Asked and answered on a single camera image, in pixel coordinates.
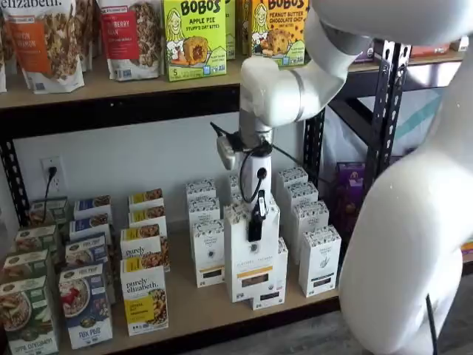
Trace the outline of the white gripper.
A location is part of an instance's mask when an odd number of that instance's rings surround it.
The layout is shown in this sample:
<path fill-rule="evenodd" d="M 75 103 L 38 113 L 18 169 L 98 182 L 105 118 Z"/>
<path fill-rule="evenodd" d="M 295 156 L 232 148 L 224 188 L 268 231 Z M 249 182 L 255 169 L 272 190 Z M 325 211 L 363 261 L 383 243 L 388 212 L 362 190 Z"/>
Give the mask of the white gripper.
<path fill-rule="evenodd" d="M 258 185 L 258 171 L 264 169 L 266 175 Z M 258 156 L 248 153 L 242 162 L 242 196 L 246 203 L 255 204 L 248 224 L 248 241 L 262 239 L 262 225 L 266 219 L 266 203 L 269 203 L 272 179 L 271 154 Z"/>

